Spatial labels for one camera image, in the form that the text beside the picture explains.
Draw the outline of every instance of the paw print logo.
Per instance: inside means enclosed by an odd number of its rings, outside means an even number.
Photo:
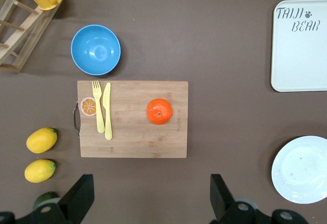
[[[306,11],[305,16],[306,16],[306,18],[310,18],[310,16],[312,16],[311,11]]]

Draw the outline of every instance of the yellow fork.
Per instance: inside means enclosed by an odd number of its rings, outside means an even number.
[[[92,81],[92,90],[93,90],[93,97],[96,100],[96,111],[97,111],[97,128],[99,133],[104,133],[104,121],[102,116],[100,98],[102,96],[101,86],[99,81]]]

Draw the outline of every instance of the green lime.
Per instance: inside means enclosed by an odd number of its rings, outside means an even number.
[[[33,210],[37,209],[37,207],[39,207],[44,201],[48,201],[58,197],[58,194],[56,194],[55,192],[46,192],[40,195],[33,204]]]

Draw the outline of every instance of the wooden dish rack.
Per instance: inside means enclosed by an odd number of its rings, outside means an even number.
[[[5,42],[0,40],[0,71],[20,72],[60,4],[48,11],[32,8],[20,0],[0,0],[0,6],[0,34],[4,28],[14,30]],[[10,23],[17,7],[30,13],[20,25]],[[15,51],[17,48],[21,48],[19,53]]]

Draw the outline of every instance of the lemon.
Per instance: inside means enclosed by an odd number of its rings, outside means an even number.
[[[56,164],[48,159],[39,159],[25,169],[25,178],[29,182],[39,183],[49,179],[55,172]]]
[[[48,151],[57,141],[57,131],[52,128],[42,128],[34,132],[27,138],[27,148],[40,154]]]

